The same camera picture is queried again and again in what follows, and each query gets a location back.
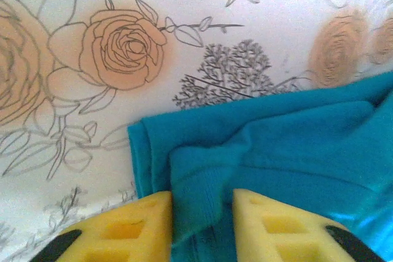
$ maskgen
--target yellow foam pad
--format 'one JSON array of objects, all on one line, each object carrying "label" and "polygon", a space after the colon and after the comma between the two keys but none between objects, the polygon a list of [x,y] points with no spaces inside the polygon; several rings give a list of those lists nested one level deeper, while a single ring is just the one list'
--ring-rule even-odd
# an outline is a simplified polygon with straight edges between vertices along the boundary
[{"label": "yellow foam pad", "polygon": [[324,229],[347,230],[320,215],[249,190],[234,190],[238,262],[354,262]]},{"label": "yellow foam pad", "polygon": [[82,234],[56,262],[165,262],[172,241],[171,193],[163,191],[70,226]]}]

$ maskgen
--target orange rose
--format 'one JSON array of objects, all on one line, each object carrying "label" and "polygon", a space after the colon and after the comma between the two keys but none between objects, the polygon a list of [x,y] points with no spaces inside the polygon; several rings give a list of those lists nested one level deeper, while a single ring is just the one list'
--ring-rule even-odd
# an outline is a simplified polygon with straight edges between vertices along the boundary
[{"label": "orange rose", "polygon": [[135,10],[102,10],[83,37],[80,70],[100,85],[140,87],[160,72],[164,34]]},{"label": "orange rose", "polygon": [[351,81],[363,50],[366,27],[365,20],[356,14],[335,17],[323,27],[309,58],[318,87],[337,87]]},{"label": "orange rose", "polygon": [[54,59],[48,34],[17,1],[0,0],[0,131],[21,127],[46,97]]},{"label": "orange rose", "polygon": [[388,18],[375,32],[371,61],[385,64],[393,57],[393,18]]}]

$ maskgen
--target floral tablecloth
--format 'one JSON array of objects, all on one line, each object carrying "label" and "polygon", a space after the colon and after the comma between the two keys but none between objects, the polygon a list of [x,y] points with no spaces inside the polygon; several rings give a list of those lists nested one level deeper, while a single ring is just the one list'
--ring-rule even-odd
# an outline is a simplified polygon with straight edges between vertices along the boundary
[{"label": "floral tablecloth", "polygon": [[391,71],[393,0],[0,0],[0,260],[136,199],[141,117]]}]

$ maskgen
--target folded fabric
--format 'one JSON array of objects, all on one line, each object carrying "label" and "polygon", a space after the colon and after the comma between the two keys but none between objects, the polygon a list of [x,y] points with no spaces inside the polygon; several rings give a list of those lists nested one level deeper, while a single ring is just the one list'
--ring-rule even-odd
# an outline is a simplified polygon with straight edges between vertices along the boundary
[{"label": "folded fabric", "polygon": [[393,259],[392,90],[390,72],[129,126],[138,196],[173,194],[172,261],[236,261],[234,188],[338,221]]}]

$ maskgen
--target blue towel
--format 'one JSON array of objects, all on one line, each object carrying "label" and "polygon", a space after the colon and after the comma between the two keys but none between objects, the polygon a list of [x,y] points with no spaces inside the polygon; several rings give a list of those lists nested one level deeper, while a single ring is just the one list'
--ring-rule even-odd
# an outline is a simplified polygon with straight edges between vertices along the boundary
[{"label": "blue towel", "polygon": [[172,261],[236,261],[234,188],[336,220],[392,260],[392,90],[390,72],[129,126],[138,196],[173,193]]}]

